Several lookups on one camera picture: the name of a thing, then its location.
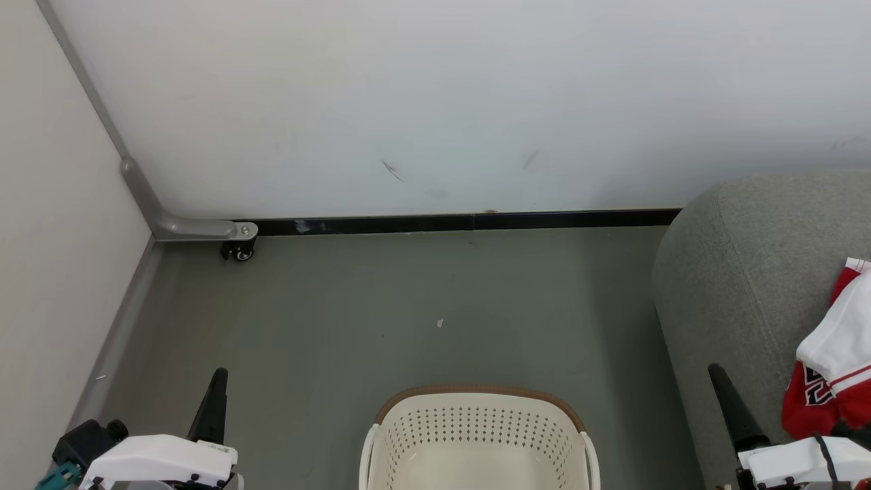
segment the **white wall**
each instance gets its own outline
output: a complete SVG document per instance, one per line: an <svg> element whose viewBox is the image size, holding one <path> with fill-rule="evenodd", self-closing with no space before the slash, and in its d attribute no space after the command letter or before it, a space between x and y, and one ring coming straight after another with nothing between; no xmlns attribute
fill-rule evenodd
<svg viewBox="0 0 871 490"><path fill-rule="evenodd" d="M191 216L679 207L871 161L867 0L55 5Z"/></svg>
<svg viewBox="0 0 871 490"><path fill-rule="evenodd" d="M151 235L32 1L0 2L0 475L51 463Z"/></svg>

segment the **white plastic basket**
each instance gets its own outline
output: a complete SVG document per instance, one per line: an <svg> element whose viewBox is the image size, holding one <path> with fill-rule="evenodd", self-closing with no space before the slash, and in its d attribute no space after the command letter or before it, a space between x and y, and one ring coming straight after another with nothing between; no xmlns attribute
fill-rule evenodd
<svg viewBox="0 0 871 490"><path fill-rule="evenodd" d="M540 391L482 385L406 390L381 409L360 490L599 490L577 414Z"/></svg>

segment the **red and white clothing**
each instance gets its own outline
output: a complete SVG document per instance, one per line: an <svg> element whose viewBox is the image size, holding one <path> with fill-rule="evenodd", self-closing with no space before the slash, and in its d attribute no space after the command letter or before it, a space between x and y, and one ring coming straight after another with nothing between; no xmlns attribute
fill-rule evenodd
<svg viewBox="0 0 871 490"><path fill-rule="evenodd" d="M799 345L782 423L796 439L828 434L838 418L871 421L871 263L848 259L822 322Z"/></svg>

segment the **basket handle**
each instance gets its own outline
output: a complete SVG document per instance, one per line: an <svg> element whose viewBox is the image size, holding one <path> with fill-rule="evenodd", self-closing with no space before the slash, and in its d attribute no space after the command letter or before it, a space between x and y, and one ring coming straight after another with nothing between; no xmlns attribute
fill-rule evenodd
<svg viewBox="0 0 871 490"><path fill-rule="evenodd" d="M596 447L593 445L593 440L587 435L587 432L580 432L581 439L584 441L584 449L587 458L590 459L590 490L601 490L602 483L598 471L598 457L596 456Z"/></svg>
<svg viewBox="0 0 871 490"><path fill-rule="evenodd" d="M368 490L369 486L369 461L372 459L372 446L375 445L375 434L378 432L378 424L372 425L363 442L363 454L360 456L360 490Z"/></svg>

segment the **gray sofa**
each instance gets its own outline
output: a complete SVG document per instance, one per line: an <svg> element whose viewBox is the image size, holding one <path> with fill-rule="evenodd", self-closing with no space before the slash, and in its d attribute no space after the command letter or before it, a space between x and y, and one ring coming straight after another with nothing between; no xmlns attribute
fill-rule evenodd
<svg viewBox="0 0 871 490"><path fill-rule="evenodd" d="M848 256L871 259L871 171L753 176L687 206L659 247L656 308L707 488L737 466L706 366L722 364L772 441L795 349Z"/></svg>

